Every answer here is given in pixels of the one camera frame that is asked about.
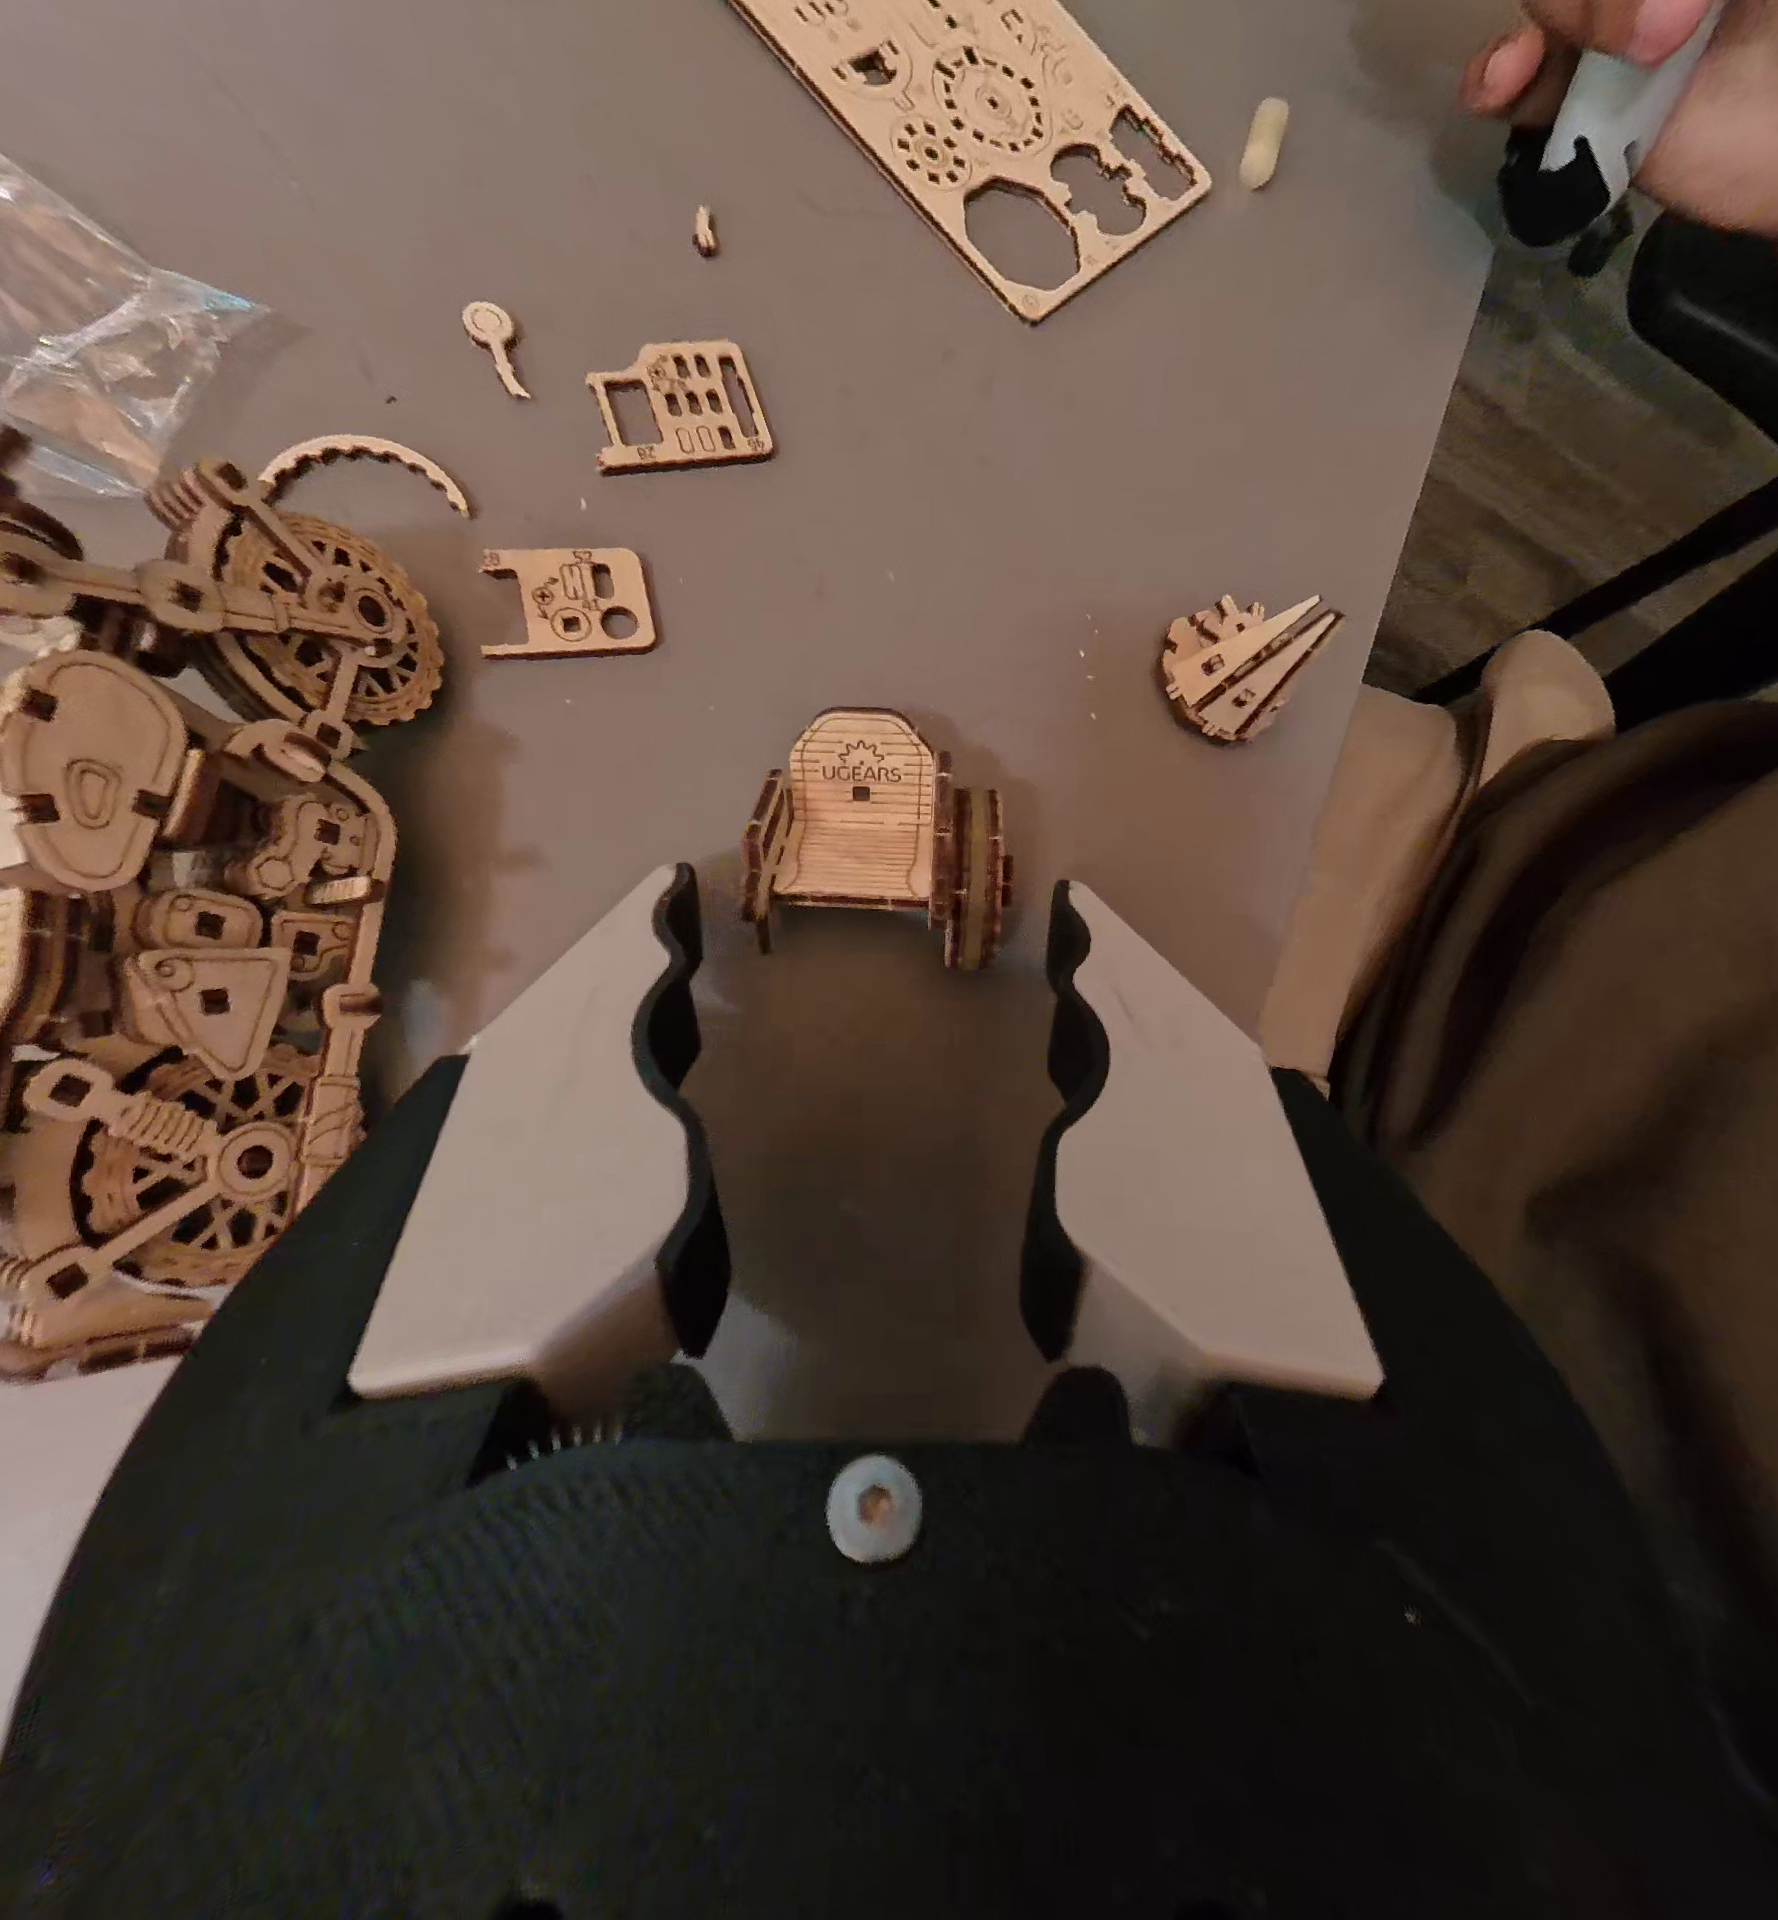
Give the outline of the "small clear plastic bag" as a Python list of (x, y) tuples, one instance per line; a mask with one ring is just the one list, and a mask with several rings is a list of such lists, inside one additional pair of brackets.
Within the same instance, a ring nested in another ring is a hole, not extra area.
[(155, 481), (263, 306), (149, 264), (0, 154), (0, 424), (100, 497)]

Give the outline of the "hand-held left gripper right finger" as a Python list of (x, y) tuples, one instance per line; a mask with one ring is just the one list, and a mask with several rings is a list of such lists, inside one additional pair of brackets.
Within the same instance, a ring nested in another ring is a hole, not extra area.
[(1140, 1445), (1215, 1390), (1368, 1403), (1385, 1366), (1259, 1045), (1090, 885), (1058, 881), (1058, 1092), (1028, 1193), (1019, 1314), (1107, 1375)]

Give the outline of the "toothed wooden arc piece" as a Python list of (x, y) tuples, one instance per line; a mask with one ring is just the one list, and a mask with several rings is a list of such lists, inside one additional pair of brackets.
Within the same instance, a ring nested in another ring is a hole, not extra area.
[(256, 481), (268, 501), (277, 501), (312, 467), (351, 461), (402, 467), (437, 487), (456, 515), (472, 517), (467, 492), (446, 467), (410, 445), (375, 434), (339, 432), (292, 442), (263, 464)]

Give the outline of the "cone-shaped wooden wheel assembly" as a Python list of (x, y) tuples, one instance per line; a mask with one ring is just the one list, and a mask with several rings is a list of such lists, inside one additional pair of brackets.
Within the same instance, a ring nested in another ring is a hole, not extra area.
[(1210, 744), (1235, 748), (1270, 728), (1342, 625), (1342, 613), (1318, 594), (1277, 613), (1223, 594), (1168, 625), (1161, 690), (1182, 724)]

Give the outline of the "round-headed wooden pin piece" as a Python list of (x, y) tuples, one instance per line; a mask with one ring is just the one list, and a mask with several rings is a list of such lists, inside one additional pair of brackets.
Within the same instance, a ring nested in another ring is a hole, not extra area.
[(501, 389), (517, 402), (530, 402), (532, 393), (516, 368), (514, 353), (520, 343), (520, 327), (512, 313), (495, 301), (472, 300), (464, 304), (461, 324), (469, 340), (490, 354)]

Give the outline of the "person's beige pants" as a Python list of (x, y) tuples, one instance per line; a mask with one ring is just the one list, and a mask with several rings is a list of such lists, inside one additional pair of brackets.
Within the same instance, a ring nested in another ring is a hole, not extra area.
[(1544, 629), (1505, 641), (1459, 710), (1361, 688), (1259, 1016), (1268, 1068), (1327, 1091), (1336, 1048), (1422, 907), (1460, 817), (1519, 761), (1611, 731), (1602, 674)]

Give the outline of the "person's brown shirt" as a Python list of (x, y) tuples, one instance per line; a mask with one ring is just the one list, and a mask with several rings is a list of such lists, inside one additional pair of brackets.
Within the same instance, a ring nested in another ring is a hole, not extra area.
[(1487, 788), (1329, 1089), (1606, 1440), (1778, 1867), (1778, 702)]

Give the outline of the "slotted small wooden frame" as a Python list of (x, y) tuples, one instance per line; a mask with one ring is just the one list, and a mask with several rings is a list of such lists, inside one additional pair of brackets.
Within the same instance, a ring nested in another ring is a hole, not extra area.
[[(774, 457), (747, 354), (733, 340), (676, 340), (636, 349), (617, 372), (590, 372), (588, 393), (602, 424), (596, 451), (602, 474), (750, 465)], [(638, 391), (645, 438), (630, 438), (619, 397)]]

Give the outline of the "wooden sidecar model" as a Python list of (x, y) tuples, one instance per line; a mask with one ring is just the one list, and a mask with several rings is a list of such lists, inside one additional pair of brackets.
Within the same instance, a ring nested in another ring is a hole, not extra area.
[(780, 903), (917, 914), (949, 970), (998, 960), (1013, 858), (994, 788), (897, 710), (826, 710), (767, 773), (741, 837), (741, 918), (772, 950)]

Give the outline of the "grey desk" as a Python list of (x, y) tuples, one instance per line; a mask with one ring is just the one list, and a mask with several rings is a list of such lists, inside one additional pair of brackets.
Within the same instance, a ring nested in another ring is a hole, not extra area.
[[(1471, 5), (1074, 5), (1223, 170), (1254, 103), (1294, 128), (1044, 324), (998, 307), (725, 5), (0, 5), (0, 151), (151, 263), (274, 311), (178, 457), (259, 464), (369, 428), (380, 467), (296, 492), (412, 571), (439, 707), (358, 757), (398, 809), (385, 1114), (651, 869), (698, 873), (701, 1062), (733, 1296), (702, 1368), (743, 1432), (1018, 1435), (1036, 1143), (1058, 1101), (1055, 880), (1092, 885), (1241, 1026), (1268, 991), (1367, 648), (1487, 275), (1453, 46)], [(691, 244), (711, 206), (719, 254)], [(530, 402), (461, 311), (506, 307)], [(590, 372), (733, 340), (772, 460), (602, 474)], [(487, 549), (626, 548), (647, 654), (522, 638)], [(1168, 625), (1318, 594), (1342, 629), (1258, 738), (1160, 682)], [(903, 918), (738, 925), (767, 766), (836, 705), (921, 721), (1003, 795), (998, 968)]]

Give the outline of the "wooden parts sheet with gears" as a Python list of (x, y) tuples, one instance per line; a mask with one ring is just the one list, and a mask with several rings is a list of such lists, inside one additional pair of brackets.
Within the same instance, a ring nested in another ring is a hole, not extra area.
[[(1206, 167), (1052, 2), (738, 2), (886, 180), (1039, 324), (1210, 191)], [(972, 238), (972, 206), (1041, 206), (1070, 250), (1044, 285)]]

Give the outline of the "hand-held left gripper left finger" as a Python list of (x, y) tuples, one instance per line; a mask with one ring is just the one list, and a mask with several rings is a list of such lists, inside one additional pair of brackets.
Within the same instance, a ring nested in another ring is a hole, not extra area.
[(651, 869), (464, 1051), (348, 1366), (364, 1399), (522, 1379), (620, 1401), (706, 1353), (728, 1293), (701, 1051), (694, 869)]

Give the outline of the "small wooden frame with holes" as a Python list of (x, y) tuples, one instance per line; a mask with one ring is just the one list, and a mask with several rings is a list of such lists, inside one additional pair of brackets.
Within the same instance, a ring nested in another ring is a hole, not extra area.
[(651, 652), (657, 622), (651, 585), (626, 548), (487, 549), (481, 573), (512, 580), (522, 638), (484, 646), (487, 659), (586, 659)]

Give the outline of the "wooden motorcycle model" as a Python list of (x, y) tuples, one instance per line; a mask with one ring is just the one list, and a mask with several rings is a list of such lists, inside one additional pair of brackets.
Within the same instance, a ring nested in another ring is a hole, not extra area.
[(99, 563), (0, 424), (0, 1382), (185, 1355), (364, 1134), (398, 827), (354, 755), (444, 654), (376, 542), (183, 467)]

